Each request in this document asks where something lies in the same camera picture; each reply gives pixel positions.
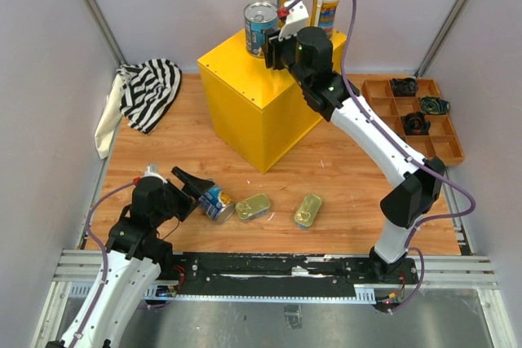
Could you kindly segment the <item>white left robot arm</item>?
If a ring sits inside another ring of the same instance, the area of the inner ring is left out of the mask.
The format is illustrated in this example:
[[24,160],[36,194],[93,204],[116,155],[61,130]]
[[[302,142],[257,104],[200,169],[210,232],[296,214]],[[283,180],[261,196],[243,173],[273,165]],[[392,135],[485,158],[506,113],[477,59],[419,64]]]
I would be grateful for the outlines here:
[[155,165],[128,183],[131,202],[102,242],[90,228],[87,235],[100,247],[102,263],[81,309],[64,334],[49,347],[117,347],[146,289],[176,271],[173,246],[158,237],[158,228],[176,218],[184,221],[215,182],[172,169],[182,186],[163,178]]

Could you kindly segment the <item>blue Progresso soup can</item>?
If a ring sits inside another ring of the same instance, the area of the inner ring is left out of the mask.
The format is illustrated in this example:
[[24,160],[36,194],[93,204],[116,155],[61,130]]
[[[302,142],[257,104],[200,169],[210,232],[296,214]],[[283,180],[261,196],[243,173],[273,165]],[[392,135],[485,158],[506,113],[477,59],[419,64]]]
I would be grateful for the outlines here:
[[247,52],[263,58],[264,33],[276,26],[278,21],[276,5],[269,1],[257,1],[244,9],[245,36]]

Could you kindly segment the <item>yellow tall congee can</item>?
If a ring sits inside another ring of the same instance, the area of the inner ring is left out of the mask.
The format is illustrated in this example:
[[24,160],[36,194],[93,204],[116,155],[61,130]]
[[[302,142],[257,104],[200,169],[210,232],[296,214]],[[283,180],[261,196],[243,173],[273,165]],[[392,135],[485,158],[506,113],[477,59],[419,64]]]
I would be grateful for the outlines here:
[[334,32],[334,19],[340,0],[313,0],[310,25],[321,28],[328,38]]

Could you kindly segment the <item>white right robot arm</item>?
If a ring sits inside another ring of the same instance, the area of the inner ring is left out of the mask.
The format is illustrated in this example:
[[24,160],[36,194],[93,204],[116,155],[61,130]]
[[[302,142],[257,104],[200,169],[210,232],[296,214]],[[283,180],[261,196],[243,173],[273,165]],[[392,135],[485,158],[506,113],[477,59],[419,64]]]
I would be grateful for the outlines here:
[[322,29],[305,27],[288,38],[279,33],[268,29],[264,34],[266,67],[287,71],[307,105],[356,141],[393,187],[380,202],[385,223],[369,252],[371,276],[389,282],[399,272],[415,224],[439,198],[445,164],[410,147],[347,77],[334,71],[333,44]]

